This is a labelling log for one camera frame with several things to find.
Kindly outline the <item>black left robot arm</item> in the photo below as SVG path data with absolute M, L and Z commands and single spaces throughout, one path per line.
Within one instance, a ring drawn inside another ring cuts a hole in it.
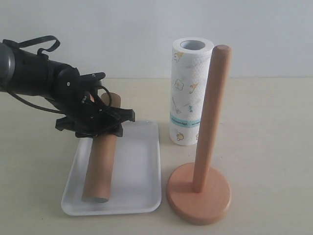
M 112 93 L 108 104 L 98 96 L 104 72 L 81 75 L 69 64 L 52 61 L 47 53 L 60 46 L 52 35 L 24 42 L 0 44 L 0 90 L 20 102 L 46 112 L 63 114 L 55 128 L 69 130 L 78 138 L 101 134 L 123 136 L 122 123 L 134 121 L 132 109 L 116 108 Z

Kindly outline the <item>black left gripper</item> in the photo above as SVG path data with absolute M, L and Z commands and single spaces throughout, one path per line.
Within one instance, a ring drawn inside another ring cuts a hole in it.
M 58 131 L 74 132 L 77 138 L 95 138 L 94 132 L 123 136 L 122 123 L 135 122 L 133 109 L 110 107 L 111 97 L 106 105 L 98 96 L 105 76 L 104 72 L 80 75 L 77 70 L 58 73 L 51 95 L 52 104 L 65 115 L 56 120 Z

